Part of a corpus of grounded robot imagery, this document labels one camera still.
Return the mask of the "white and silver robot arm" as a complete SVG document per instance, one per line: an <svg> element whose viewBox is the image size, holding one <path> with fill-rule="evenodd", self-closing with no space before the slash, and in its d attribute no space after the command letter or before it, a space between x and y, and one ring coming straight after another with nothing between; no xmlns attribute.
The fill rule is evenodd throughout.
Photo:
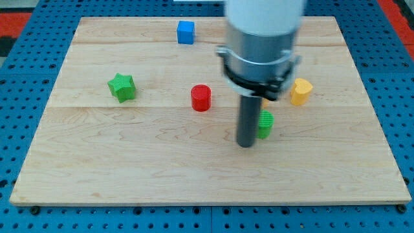
<svg viewBox="0 0 414 233"><path fill-rule="evenodd" d="M306 0L227 0L223 76L242 100L275 101L293 83Z"/></svg>

